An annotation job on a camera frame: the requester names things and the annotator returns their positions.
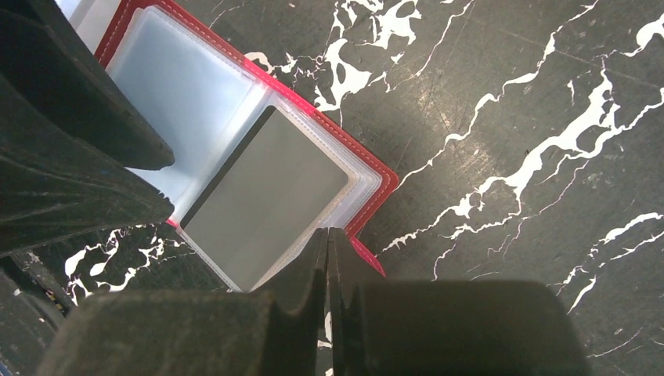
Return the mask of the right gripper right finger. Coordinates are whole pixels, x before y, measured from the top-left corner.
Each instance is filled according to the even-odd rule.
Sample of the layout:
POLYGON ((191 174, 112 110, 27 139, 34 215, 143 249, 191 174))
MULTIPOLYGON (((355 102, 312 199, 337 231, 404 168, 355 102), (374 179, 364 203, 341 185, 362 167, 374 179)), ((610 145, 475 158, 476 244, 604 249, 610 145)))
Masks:
POLYGON ((524 280, 388 280, 327 235, 336 375, 588 375, 564 306, 524 280))

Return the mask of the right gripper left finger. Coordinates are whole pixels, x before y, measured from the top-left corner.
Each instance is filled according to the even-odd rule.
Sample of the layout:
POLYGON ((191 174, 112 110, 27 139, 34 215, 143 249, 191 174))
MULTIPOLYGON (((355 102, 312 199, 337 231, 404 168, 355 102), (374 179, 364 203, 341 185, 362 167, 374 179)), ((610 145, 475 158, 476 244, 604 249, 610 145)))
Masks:
POLYGON ((328 232, 248 294, 127 291, 70 314, 40 375, 313 375, 328 232))

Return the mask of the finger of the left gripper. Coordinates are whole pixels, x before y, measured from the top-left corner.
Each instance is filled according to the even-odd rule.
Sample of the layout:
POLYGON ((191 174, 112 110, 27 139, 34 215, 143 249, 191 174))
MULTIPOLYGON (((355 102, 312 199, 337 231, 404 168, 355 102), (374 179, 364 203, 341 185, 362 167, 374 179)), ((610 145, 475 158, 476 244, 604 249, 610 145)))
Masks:
POLYGON ((159 170, 174 164, 171 147, 54 1, 1 3, 1 76, 55 126, 125 167, 159 170))
POLYGON ((165 221, 156 188, 75 139, 1 80, 1 255, 84 233, 165 221))

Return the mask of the grey credit card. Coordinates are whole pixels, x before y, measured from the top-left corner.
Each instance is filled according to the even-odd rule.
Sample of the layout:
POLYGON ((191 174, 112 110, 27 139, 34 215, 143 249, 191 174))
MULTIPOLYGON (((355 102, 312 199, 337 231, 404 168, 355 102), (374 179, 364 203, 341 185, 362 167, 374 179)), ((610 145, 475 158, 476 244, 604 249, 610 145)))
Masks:
POLYGON ((180 225, 231 288, 248 292, 348 182, 332 157, 268 106, 180 225))

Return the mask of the red leather card holder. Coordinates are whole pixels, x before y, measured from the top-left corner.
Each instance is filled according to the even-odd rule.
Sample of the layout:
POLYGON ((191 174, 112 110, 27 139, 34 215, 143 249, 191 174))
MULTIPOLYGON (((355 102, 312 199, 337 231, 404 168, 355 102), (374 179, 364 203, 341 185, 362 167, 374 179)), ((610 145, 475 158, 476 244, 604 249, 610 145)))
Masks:
POLYGON ((173 1, 61 1, 66 20, 175 163, 135 174, 234 291, 252 291, 313 232, 354 237, 398 176, 313 105, 173 1))

